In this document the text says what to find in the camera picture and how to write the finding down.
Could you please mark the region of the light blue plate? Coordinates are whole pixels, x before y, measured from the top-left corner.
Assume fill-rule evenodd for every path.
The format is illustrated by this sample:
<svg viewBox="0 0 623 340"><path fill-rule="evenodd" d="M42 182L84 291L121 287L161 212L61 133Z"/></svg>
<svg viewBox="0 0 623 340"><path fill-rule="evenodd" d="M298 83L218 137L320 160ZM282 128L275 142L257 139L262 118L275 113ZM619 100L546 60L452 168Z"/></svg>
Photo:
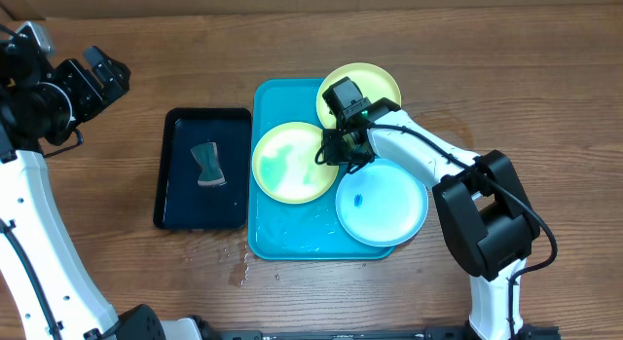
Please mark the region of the light blue plate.
<svg viewBox="0 0 623 340"><path fill-rule="evenodd" d="M423 226L428 194L411 174L379 159L343 177L335 207L343 228L357 241L376 247L398 246Z"/></svg>

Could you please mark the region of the green sponge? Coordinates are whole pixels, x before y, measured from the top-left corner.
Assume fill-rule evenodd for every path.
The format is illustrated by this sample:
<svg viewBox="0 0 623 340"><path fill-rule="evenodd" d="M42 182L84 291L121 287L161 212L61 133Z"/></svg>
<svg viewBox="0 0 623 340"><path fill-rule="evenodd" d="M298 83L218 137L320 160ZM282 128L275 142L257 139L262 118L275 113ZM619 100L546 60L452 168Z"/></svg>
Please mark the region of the green sponge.
<svg viewBox="0 0 623 340"><path fill-rule="evenodd" d="M226 183L215 142L198 144L191 149L191 153L202 170L198 178L199 186L213 187Z"/></svg>

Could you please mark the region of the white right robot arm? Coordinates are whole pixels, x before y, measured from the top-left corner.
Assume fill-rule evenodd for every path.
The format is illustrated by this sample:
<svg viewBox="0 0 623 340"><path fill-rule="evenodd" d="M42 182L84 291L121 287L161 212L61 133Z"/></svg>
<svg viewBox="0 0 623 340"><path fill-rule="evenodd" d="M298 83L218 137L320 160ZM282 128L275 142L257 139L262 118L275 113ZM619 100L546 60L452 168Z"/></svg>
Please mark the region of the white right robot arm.
<svg viewBox="0 0 623 340"><path fill-rule="evenodd" d="M469 275L469 335L517 339L520 281L540 224L512 162L455 147L386 97L372 102L348 77L321 92L336 119L316 159L359 171L386 159L431 190L445 244Z"/></svg>

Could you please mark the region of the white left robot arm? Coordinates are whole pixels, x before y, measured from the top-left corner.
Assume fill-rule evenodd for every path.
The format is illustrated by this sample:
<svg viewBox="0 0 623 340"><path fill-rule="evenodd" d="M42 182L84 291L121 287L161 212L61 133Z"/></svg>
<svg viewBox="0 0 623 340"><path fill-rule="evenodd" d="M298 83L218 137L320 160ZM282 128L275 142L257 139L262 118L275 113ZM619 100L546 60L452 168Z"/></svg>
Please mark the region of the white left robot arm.
<svg viewBox="0 0 623 340"><path fill-rule="evenodd" d="M79 125L129 90L129 69L96 46L89 64L49 62L37 23L1 28L1 273L29 339L163 339L146 305L118 314L87 273L55 204L46 140L56 154L84 140Z"/></svg>

